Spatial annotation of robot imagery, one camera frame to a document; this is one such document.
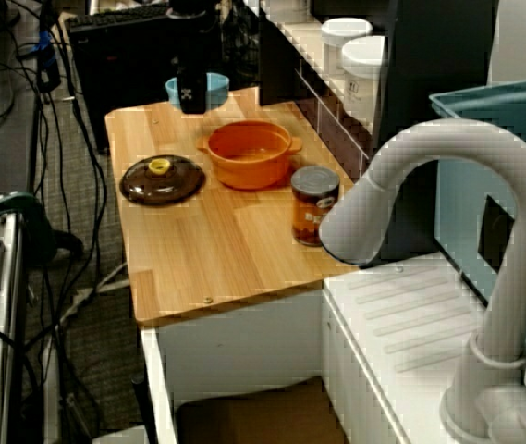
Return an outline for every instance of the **orange casserole pot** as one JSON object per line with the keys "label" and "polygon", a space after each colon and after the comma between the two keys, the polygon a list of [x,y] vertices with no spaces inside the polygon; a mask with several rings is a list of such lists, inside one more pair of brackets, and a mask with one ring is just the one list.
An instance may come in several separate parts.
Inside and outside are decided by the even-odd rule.
{"label": "orange casserole pot", "polygon": [[289,157],[301,151],[301,139],[273,123],[242,120],[200,138],[197,148],[209,153],[220,182],[238,190],[259,190],[286,175]]}

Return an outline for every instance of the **glass jar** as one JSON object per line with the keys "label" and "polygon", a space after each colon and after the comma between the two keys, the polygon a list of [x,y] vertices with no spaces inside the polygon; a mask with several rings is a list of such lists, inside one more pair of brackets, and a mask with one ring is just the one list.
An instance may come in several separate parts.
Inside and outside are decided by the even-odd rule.
{"label": "glass jar", "polygon": [[338,200],[338,174],[323,166],[306,166],[291,176],[293,222],[291,233],[304,245],[320,246],[318,228]]}

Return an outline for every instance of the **pot handle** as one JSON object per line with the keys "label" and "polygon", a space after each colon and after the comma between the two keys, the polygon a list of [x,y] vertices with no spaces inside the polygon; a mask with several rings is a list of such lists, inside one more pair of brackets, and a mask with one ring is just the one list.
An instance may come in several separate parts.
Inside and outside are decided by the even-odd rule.
{"label": "pot handle", "polygon": [[199,136],[195,142],[198,150],[209,153],[209,136]]}
{"label": "pot handle", "polygon": [[289,146],[289,149],[287,150],[287,155],[293,155],[297,154],[301,151],[301,139],[299,137],[292,137],[291,138],[291,146]]}

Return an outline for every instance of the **black cabinet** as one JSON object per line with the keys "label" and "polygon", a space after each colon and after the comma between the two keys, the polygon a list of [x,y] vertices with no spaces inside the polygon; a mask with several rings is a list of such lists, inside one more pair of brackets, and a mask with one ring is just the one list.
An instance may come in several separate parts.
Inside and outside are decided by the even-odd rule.
{"label": "black cabinet", "polygon": [[[318,3],[312,11],[342,15],[349,0]],[[498,0],[389,0],[356,2],[351,16],[385,18],[385,67],[373,120],[377,153],[390,138],[414,124],[436,119],[429,94],[455,91],[487,82]],[[261,105],[295,98],[293,77],[301,57],[261,12]],[[434,239],[437,163],[417,168],[406,179],[380,253],[370,266],[438,250]]]}

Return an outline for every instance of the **keyboard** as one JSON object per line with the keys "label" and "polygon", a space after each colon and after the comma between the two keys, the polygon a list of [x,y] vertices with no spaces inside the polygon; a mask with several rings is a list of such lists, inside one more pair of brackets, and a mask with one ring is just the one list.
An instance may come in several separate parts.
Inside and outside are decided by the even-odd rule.
{"label": "keyboard", "polygon": [[129,9],[105,11],[92,16],[77,16],[70,18],[68,24],[70,29],[82,26],[102,27],[117,23],[129,23],[133,21],[154,19],[165,16],[167,11],[168,4],[158,3],[155,5],[132,7]]}

